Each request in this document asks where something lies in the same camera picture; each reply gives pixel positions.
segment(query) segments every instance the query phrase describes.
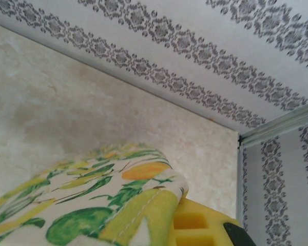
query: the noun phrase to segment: marble wall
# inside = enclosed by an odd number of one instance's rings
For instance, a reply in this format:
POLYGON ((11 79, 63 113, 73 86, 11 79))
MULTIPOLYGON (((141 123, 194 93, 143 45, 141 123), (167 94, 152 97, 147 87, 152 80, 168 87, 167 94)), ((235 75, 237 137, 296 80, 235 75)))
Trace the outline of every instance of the marble wall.
POLYGON ((0 195, 127 140, 162 150, 190 199, 235 217, 236 132, 0 27, 0 195))

